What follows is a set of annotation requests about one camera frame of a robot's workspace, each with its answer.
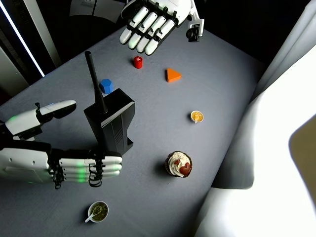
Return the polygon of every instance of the robotic hand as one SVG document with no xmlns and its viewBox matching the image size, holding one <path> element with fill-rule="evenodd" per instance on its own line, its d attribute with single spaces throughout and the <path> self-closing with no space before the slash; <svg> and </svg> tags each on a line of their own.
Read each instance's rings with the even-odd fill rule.
<svg viewBox="0 0 316 237">
<path fill-rule="evenodd" d="M 118 153 L 52 149 L 48 143 L 34 142 L 44 123 L 60 119 L 76 109 L 74 100 L 40 107 L 13 116 L 0 125 L 0 176 L 28 182 L 62 181 L 102 184 L 102 177 L 117 176 L 122 168 Z"/>
<path fill-rule="evenodd" d="M 198 41 L 203 36 L 204 20 L 198 16 L 194 0 L 132 0 L 122 10 L 128 19 L 119 41 L 130 49 L 151 55 L 175 27 L 191 18 L 187 38 Z"/>
</svg>

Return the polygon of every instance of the gray table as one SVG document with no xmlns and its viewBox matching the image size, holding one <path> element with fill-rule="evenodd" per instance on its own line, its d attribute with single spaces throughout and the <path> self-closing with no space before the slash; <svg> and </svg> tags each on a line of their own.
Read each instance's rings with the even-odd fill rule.
<svg viewBox="0 0 316 237">
<path fill-rule="evenodd" d="M 99 188 L 66 183 L 28 184 L 0 179 L 0 236 L 14 237 L 177 237 L 185 236 L 201 207 L 251 97 L 262 64 L 205 31 L 200 43 L 188 43 L 186 24 L 154 53 L 143 55 L 143 68 L 131 64 L 136 51 L 119 43 L 121 31 L 90 51 L 99 79 L 109 78 L 136 102 L 128 136 L 134 147 L 123 156 L 120 176 Z M 182 74 L 165 81 L 171 67 Z M 96 145 L 83 110 L 94 100 L 83 54 L 65 63 L 0 107 L 0 119 L 34 108 L 74 99 L 77 109 L 45 124 L 37 139 L 60 149 Z M 189 120 L 192 110 L 203 123 Z M 184 151 L 193 160 L 188 178 L 163 169 L 166 156 Z M 101 224 L 85 224 L 87 207 L 96 200 L 109 205 Z"/>
</svg>

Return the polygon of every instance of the white frosting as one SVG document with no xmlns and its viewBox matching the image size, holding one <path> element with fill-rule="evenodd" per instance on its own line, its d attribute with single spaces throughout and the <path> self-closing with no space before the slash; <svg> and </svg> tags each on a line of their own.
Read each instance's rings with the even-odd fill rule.
<svg viewBox="0 0 316 237">
<path fill-rule="evenodd" d="M 182 166 L 185 166 L 186 163 L 189 163 L 191 165 L 189 158 L 185 154 L 183 154 L 182 152 L 173 153 L 168 162 L 170 173 L 173 175 L 183 177 L 184 174 L 180 173 L 180 168 Z"/>
</svg>

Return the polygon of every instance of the bowl of green soup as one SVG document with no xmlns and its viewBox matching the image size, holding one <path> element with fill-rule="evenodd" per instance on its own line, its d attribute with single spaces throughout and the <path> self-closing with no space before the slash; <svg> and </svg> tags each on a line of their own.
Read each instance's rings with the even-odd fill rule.
<svg viewBox="0 0 316 237">
<path fill-rule="evenodd" d="M 91 221 L 94 223 L 99 223 L 99 222 L 103 221 L 108 216 L 108 213 L 109 213 L 109 207 L 105 202 L 96 201 L 93 204 L 91 204 L 91 206 L 89 207 L 88 216 L 92 215 L 93 210 L 97 206 L 101 207 L 101 212 L 99 214 L 95 215 L 94 217 L 92 217 Z"/>
</svg>

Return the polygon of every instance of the white bowl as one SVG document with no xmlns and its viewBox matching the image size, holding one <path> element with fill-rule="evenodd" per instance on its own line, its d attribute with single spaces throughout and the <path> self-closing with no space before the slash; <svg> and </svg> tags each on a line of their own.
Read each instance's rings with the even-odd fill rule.
<svg viewBox="0 0 316 237">
<path fill-rule="evenodd" d="M 107 213 L 107 215 L 103 218 L 103 220 L 101 220 L 101 221 L 104 221 L 105 218 L 107 218 L 107 216 L 108 216 L 108 214 L 109 214 L 109 206 L 108 206 L 105 202 L 103 202 L 103 201 L 96 201 L 96 202 L 94 202 L 93 204 L 91 204 L 91 206 L 90 206 L 89 209 L 88 209 L 88 216 L 90 215 L 91 208 L 92 208 L 92 207 L 94 206 L 94 204 L 96 204 L 96 203 L 103 203 L 103 204 L 105 204 L 106 207 L 108 208 L 108 213 Z M 101 222 L 101 221 L 95 221 L 93 218 L 91 219 L 91 221 L 94 222 L 94 223 L 99 223 L 99 222 Z"/>
<path fill-rule="evenodd" d="M 197 121 L 197 123 L 203 122 L 203 120 L 204 120 L 204 114 L 203 114 L 201 111 L 198 111 L 198 110 L 194 110 L 194 111 L 191 112 L 190 118 L 191 118 L 192 122 L 196 122 L 196 121 L 194 120 L 194 118 L 192 117 L 192 114 L 195 113 L 195 112 L 199 112 L 199 113 L 202 114 L 202 120 L 201 120 L 201 121 Z"/>
</svg>

